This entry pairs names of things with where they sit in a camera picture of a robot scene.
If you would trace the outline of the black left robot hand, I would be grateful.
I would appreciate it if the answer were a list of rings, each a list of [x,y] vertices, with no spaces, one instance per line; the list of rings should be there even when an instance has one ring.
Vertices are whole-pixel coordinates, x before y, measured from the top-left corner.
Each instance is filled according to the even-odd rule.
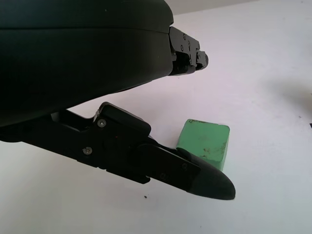
[[[3,0],[0,139],[24,142],[145,184],[156,179],[220,200],[235,187],[151,126],[110,103],[94,117],[70,108],[166,76],[205,69],[199,42],[173,27],[163,0]]]

